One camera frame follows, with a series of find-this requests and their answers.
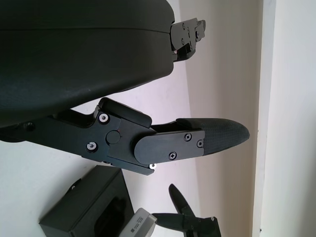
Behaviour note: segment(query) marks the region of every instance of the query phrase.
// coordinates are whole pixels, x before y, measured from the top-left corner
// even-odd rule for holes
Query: black metal bracket
[[[203,130],[156,133],[136,144],[135,157],[142,164],[201,157],[204,148],[199,147],[198,142],[204,138]]]
[[[103,98],[90,115],[67,110],[0,129],[0,135],[7,142],[29,141],[145,175],[154,172],[156,163],[203,155],[197,139],[204,138],[204,131],[186,131],[176,122],[151,123],[149,116]],[[171,151],[178,155],[170,158]]]
[[[174,62],[187,60],[196,51],[197,42],[205,37],[206,22],[196,18],[171,26],[170,38]]]

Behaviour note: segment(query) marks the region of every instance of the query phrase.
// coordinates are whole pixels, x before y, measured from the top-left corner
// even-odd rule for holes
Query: small device
[[[97,165],[39,224],[47,237],[119,237],[133,215],[122,170]]]
[[[140,208],[128,222],[119,237],[150,237],[152,236],[157,218]]]

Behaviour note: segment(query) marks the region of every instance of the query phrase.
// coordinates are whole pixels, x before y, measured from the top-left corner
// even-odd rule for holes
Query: black metal arm
[[[249,138],[237,122],[201,120],[152,126],[149,116],[103,98],[90,115],[67,110],[0,129],[0,138],[37,143],[145,175],[157,163],[208,155]]]

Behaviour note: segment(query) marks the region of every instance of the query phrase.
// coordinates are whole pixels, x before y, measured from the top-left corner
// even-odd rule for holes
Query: bolt head
[[[100,114],[100,116],[99,116],[99,121],[101,122],[101,123],[105,123],[105,122],[107,122],[109,120],[109,116],[107,115],[107,114]]]
[[[35,125],[32,122],[27,122],[23,125],[23,128],[27,131],[27,132],[32,132],[35,130]]]
[[[149,169],[156,169],[157,168],[157,164],[150,164],[149,165]]]
[[[187,133],[186,135],[184,135],[184,140],[189,142],[192,139],[192,134]]]
[[[97,144],[95,142],[89,142],[86,147],[88,151],[92,152],[97,149]]]

